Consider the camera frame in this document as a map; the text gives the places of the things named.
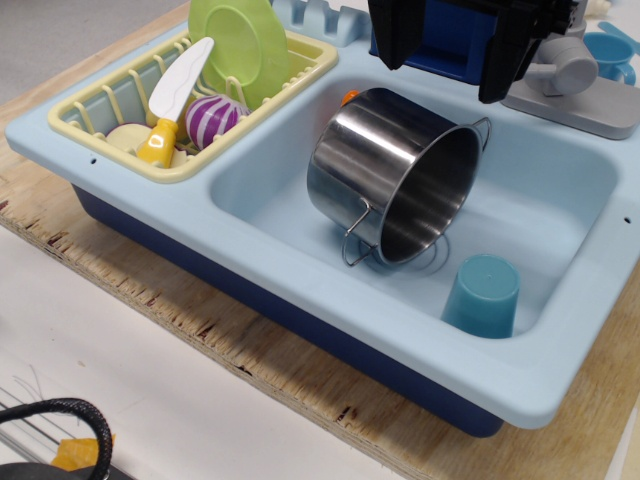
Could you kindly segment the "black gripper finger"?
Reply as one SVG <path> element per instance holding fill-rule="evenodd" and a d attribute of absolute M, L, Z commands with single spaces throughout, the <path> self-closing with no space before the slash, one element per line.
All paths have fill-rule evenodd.
<path fill-rule="evenodd" d="M 421 45 L 425 2 L 370 0 L 368 8 L 377 56 L 389 70 L 397 70 Z"/>
<path fill-rule="evenodd" d="M 484 1 L 483 8 L 496 18 L 488 41 L 479 100 L 503 100 L 511 85 L 524 75 L 540 42 L 548 35 L 545 1 Z"/>

